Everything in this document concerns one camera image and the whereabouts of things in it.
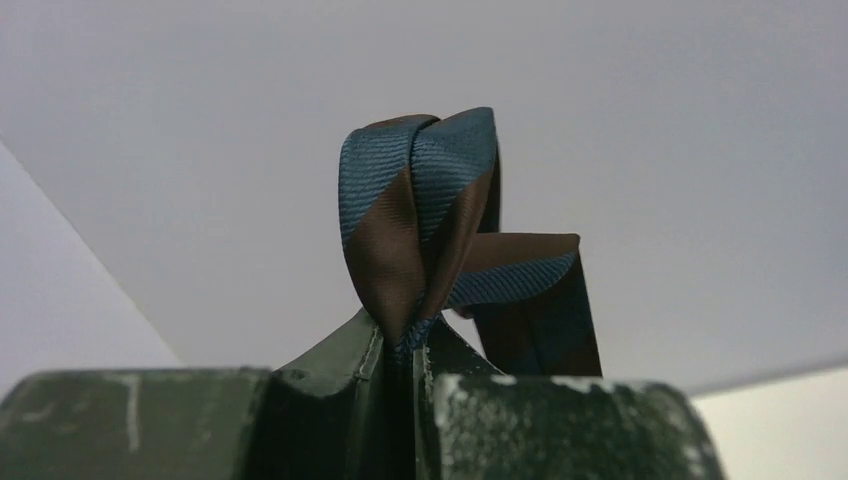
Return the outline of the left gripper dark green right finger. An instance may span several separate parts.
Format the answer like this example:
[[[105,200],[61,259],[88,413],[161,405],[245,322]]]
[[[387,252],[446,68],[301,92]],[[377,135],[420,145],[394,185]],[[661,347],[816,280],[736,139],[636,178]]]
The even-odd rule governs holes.
[[[659,382],[507,375],[449,325],[413,355],[420,479],[721,479],[708,430]]]

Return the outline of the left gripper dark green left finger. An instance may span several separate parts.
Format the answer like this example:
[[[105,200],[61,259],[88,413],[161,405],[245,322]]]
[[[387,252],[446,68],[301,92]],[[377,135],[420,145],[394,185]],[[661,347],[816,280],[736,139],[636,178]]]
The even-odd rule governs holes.
[[[359,313],[278,370],[32,374],[1,405],[5,479],[362,479],[383,473],[383,338]]]

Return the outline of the blue brown striped tie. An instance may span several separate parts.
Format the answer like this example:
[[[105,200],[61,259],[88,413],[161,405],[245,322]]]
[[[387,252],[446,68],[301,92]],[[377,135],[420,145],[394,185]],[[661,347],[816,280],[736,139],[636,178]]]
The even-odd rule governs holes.
[[[501,228],[491,108],[357,129],[338,179],[346,265],[394,367],[407,367],[454,310],[504,373],[601,375],[579,236]]]

